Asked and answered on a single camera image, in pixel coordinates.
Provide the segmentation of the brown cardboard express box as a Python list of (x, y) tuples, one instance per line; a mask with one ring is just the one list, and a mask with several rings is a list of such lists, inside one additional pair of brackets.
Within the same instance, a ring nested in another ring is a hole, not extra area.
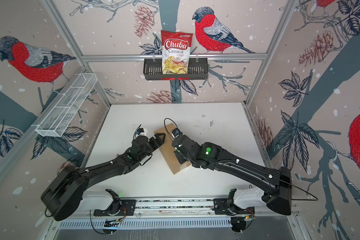
[(165, 140), (164, 144), (160, 147), (160, 152), (162, 153), (168, 167), (170, 168), (171, 172), (175, 175), (179, 173), (180, 171), (186, 169), (187, 167), (191, 166), (190, 162), (184, 162), (183, 164), (180, 164), (178, 159), (175, 155), (175, 148), (172, 146), (172, 130), (175, 129), (175, 125), (169, 124), (166, 125), (167, 130), (169, 131), (169, 134), (167, 133), (166, 129), (163, 127), (161, 129), (155, 130), (154, 134), (165, 134)]

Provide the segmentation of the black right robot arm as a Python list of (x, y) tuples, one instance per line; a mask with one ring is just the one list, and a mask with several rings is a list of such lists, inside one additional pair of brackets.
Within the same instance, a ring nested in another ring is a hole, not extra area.
[(264, 191), (262, 201), (273, 212), (292, 214), (291, 171), (263, 167), (240, 158), (222, 147), (206, 142), (199, 145), (178, 129), (172, 131), (172, 146), (180, 163), (190, 162), (198, 169), (210, 169), (240, 178)]

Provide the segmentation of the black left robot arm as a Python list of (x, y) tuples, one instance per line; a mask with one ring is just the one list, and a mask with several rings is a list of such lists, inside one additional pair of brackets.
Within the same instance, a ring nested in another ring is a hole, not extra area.
[(151, 138), (138, 136), (130, 148), (113, 160), (85, 168), (66, 167), (42, 193), (41, 201), (56, 221), (70, 217), (79, 208), (88, 188), (132, 172), (164, 144), (165, 138), (165, 134), (154, 134)]

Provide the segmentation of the Chuba cassava chips bag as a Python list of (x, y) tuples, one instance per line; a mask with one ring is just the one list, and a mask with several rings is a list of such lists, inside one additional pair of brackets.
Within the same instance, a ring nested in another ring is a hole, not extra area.
[(161, 31), (163, 74), (187, 74), (193, 34)]

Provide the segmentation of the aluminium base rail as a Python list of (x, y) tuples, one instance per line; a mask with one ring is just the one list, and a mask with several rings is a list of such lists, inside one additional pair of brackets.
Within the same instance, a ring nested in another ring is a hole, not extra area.
[[(100, 196), (95, 194), (85, 195), (82, 199), (79, 208), (70, 216), (84, 215), (95, 210), (105, 210), (111, 203), (116, 200), (136, 200), (136, 208), (134, 215), (131, 217), (135, 218), (148, 218), (155, 216), (208, 216), (216, 215), (212, 210), (213, 208), (213, 199), (226, 198), (228, 200), (233, 200), (232, 197), (228, 196), (217, 196), (216, 198), (200, 197), (200, 198), (140, 198), (140, 199), (130, 199), (130, 198), (120, 198), (113, 199), (110, 196)], [(264, 202), (259, 199), (255, 199), (255, 196), (241, 196), (239, 203), (233, 203), (242, 208), (254, 207), (255, 216), (261, 214), (262, 212), (270, 215), (281, 215), (270, 210)]]

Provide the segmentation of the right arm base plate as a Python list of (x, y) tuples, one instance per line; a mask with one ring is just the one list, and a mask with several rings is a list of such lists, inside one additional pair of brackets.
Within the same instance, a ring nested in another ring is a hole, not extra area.
[(242, 209), (236, 206), (233, 203), (233, 200), (228, 200), (226, 198), (213, 199), (213, 208), (212, 210), (216, 215), (226, 215), (226, 216), (236, 216), (236, 215), (255, 215), (255, 208), (248, 207)]

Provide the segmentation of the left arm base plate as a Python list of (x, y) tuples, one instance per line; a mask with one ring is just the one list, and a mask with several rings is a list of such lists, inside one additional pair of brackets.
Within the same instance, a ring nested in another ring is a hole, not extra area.
[(136, 200), (114, 200), (105, 210), (95, 210), (95, 217), (133, 216), (136, 208)]

